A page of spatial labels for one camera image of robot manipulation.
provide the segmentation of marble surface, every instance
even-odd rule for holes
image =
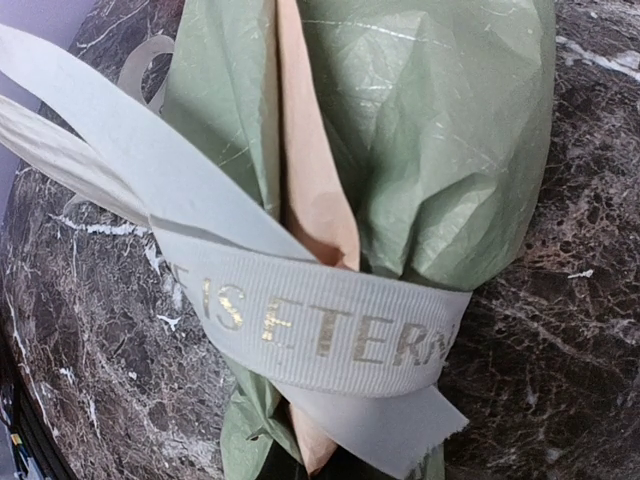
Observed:
[[[640,479],[640,9],[556,5],[540,204],[441,381],[471,420],[447,443],[450,480]],[[180,8],[101,0],[72,51],[115,80]],[[151,236],[71,197],[23,167],[1,256],[4,331],[60,448],[83,479],[222,479],[228,370]]]

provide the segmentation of wrapped gift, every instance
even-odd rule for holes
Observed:
[[[0,71],[81,137],[0,97],[0,141],[153,231],[238,379],[227,478],[274,444],[319,476],[339,445],[361,478],[441,478],[466,420],[436,382],[541,181],[552,2],[188,0],[181,25],[177,131],[0,27]]]

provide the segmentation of gold lettering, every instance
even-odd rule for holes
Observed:
[[[235,285],[222,286],[220,290],[218,290],[218,302],[220,302],[220,305],[222,305],[222,308],[224,308],[226,312],[231,316],[231,319],[233,320],[233,325],[231,326],[225,325],[220,315],[218,315],[218,321],[227,330],[236,331],[236,330],[240,330],[240,328],[242,327],[242,324],[244,323],[244,320],[242,319],[242,315],[240,315],[240,312],[238,311],[238,309],[233,305],[233,303],[231,303],[231,300],[229,299],[229,292],[232,290],[236,292],[239,300],[245,299],[244,291],[240,287],[236,287]]]
[[[372,358],[365,358],[368,343],[381,343],[387,342],[386,338],[372,337],[371,326],[374,322],[390,325],[393,320],[387,320],[386,318],[368,317],[364,316],[360,319],[360,325],[358,326],[358,336],[356,337],[355,349],[353,352],[354,362],[374,363],[380,365],[382,360],[375,360]]]
[[[438,332],[438,351],[440,352],[440,360],[444,361],[447,357],[447,342],[445,341],[444,333]]]
[[[182,281],[180,280],[180,272],[184,272],[184,273],[189,273],[189,270],[187,270],[186,268],[182,268],[180,265],[176,265],[175,263],[171,264],[171,271],[173,272],[173,276],[176,279],[176,282],[178,282],[178,285],[180,285],[182,288],[184,288],[185,290],[187,289],[187,286],[182,283]]]
[[[433,357],[433,351],[435,350],[434,347],[434,343],[433,342],[429,342],[427,344],[427,355],[425,357],[425,359],[422,361],[422,365],[426,365],[431,361],[431,357]]]
[[[210,319],[209,316],[209,302],[211,297],[211,279],[205,278],[202,284],[202,308],[204,309],[204,316]]]
[[[330,308],[311,306],[314,310],[320,310],[322,315],[322,324],[320,325],[320,336],[318,337],[318,346],[316,347],[316,355],[319,357],[326,357],[331,351],[331,344],[333,343],[333,334],[336,329],[336,322],[338,315],[344,315],[350,317],[348,312],[341,312],[340,310],[331,310]]]
[[[449,332],[449,339],[446,342],[446,346],[444,347],[444,349],[440,352],[440,359],[442,361],[444,361],[447,356],[449,355],[449,352],[451,351],[451,347],[453,347],[453,342],[455,342],[456,340],[456,327],[457,325],[454,324],[451,326],[451,331]]]
[[[414,332],[417,332],[416,337],[410,341]],[[396,355],[393,359],[393,366],[399,367],[404,363],[406,353],[409,352],[409,357],[413,358],[414,365],[420,365],[420,353],[418,352],[418,345],[424,342],[427,338],[427,332],[422,325],[416,323],[405,323],[400,333],[400,339],[398,340],[398,346],[396,347]]]
[[[269,300],[269,305],[267,305],[267,315],[264,318],[264,332],[262,332],[262,340],[274,343],[274,345],[277,345],[278,347],[282,347],[284,345],[274,342],[273,340],[273,333],[275,332],[276,327],[291,328],[293,325],[291,322],[287,322],[286,320],[282,320],[278,317],[282,304],[302,305],[300,302],[294,302],[292,300],[287,300],[286,298],[271,297]],[[293,346],[287,345],[286,348],[293,348]]]

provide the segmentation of grosgrain ribbon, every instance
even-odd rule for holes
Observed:
[[[86,198],[150,223],[213,343],[273,379],[338,443],[401,476],[464,425],[434,387],[424,387],[439,375],[470,294],[314,265],[178,133],[47,42],[0,25],[0,70],[54,108],[88,145],[6,99],[2,141]],[[73,160],[50,148],[60,142],[75,149]],[[107,186],[94,194],[91,185]],[[286,318],[289,307],[301,308],[295,326]],[[332,311],[338,313],[327,335]],[[403,410],[409,407],[426,410]],[[362,418],[376,410],[386,419]],[[382,420],[393,420],[384,442],[354,435],[353,427],[379,428]],[[404,439],[415,446],[400,451]],[[395,451],[381,455],[383,444]]]

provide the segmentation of white ribbon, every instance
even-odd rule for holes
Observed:
[[[167,79],[162,81],[160,88],[147,103],[142,94],[142,79],[153,60],[162,54],[173,54],[174,42],[165,35],[151,37],[129,54],[118,76],[118,87],[130,97],[146,105],[149,110],[159,114],[164,104],[167,90]]]
[[[337,443],[404,477],[466,419],[433,386],[470,294],[313,263],[156,115],[53,45],[0,25],[0,70],[86,141],[0,98],[0,140],[148,224],[211,341]]]

